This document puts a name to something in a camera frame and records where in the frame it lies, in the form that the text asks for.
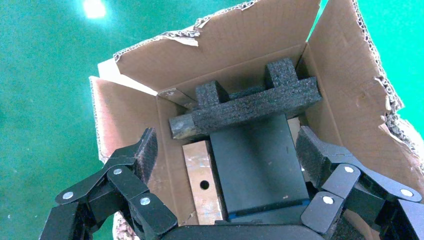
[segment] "foam padding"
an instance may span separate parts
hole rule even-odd
[[[217,81],[197,86],[196,98],[200,109],[216,106],[230,100],[227,91]]]
[[[290,86],[271,88],[191,113],[198,133],[209,134],[224,127],[262,117],[286,114],[287,118],[305,111],[321,100],[317,79],[310,77]]]
[[[267,89],[289,86],[297,81],[295,66],[290,58],[280,59],[266,65],[265,85]]]
[[[345,147],[321,141],[308,126],[300,127],[296,141],[296,153],[300,164],[316,188],[324,184],[321,179],[326,157],[334,155],[353,156]]]
[[[146,128],[137,143],[116,149],[110,159],[119,157],[134,158],[134,173],[147,184],[158,157],[156,130],[154,128]]]
[[[341,217],[331,240],[365,240],[365,238],[345,217]]]
[[[222,128],[285,114],[288,119],[322,99],[316,77],[298,80],[289,58],[266,66],[265,87],[228,93],[212,81],[196,88],[198,107],[169,119],[174,139],[208,135]]]

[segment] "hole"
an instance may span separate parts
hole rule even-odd
[[[206,180],[201,181],[200,182],[200,188],[203,189],[203,190],[208,189],[209,188],[209,182],[206,181]]]

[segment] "foam block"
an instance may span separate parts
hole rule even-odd
[[[285,113],[290,119],[319,101],[317,80],[311,77],[290,87],[277,87],[191,113],[198,133],[208,134],[246,121]]]
[[[345,217],[341,217],[335,228],[335,232],[331,237],[331,240],[365,240],[365,237],[355,229],[350,222],[348,222]]]
[[[267,89],[292,85],[297,81],[295,66],[293,66],[290,58],[284,58],[266,65],[265,85]]]
[[[134,173],[147,184],[158,157],[156,130],[154,128],[146,128],[137,143],[118,148],[110,156],[111,159],[119,157],[134,158],[136,160]]]
[[[314,187],[324,184],[322,167],[326,157],[333,155],[353,156],[345,147],[321,141],[307,126],[300,127],[296,141],[296,152]]]
[[[290,119],[322,99],[317,79],[298,80],[289,58],[272,62],[266,69],[266,90],[258,86],[228,95],[217,81],[197,87],[198,108],[187,116],[169,120],[173,138],[208,135],[225,127],[280,114]]]
[[[197,86],[196,98],[200,109],[216,106],[230,100],[227,91],[217,81]]]

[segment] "cardboard box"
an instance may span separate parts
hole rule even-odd
[[[323,101],[306,117],[320,139],[345,146],[366,167],[424,196],[422,139],[396,114],[403,103],[386,78],[357,2],[328,1],[306,41],[319,3],[245,2],[100,63],[100,78],[90,78],[100,159],[134,144],[145,128],[156,128],[159,156],[149,187],[180,224],[197,224],[182,149],[189,142],[172,139],[168,119],[193,105],[197,85],[217,80],[236,92],[261,84],[267,63],[290,57],[299,75],[317,76]]]

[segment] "green floor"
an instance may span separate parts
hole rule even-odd
[[[102,167],[88,76],[141,40],[192,25],[240,0],[103,0],[0,3],[0,239],[37,239],[61,190]],[[424,135],[424,1],[360,0],[400,113]],[[94,234],[112,239],[112,218]]]

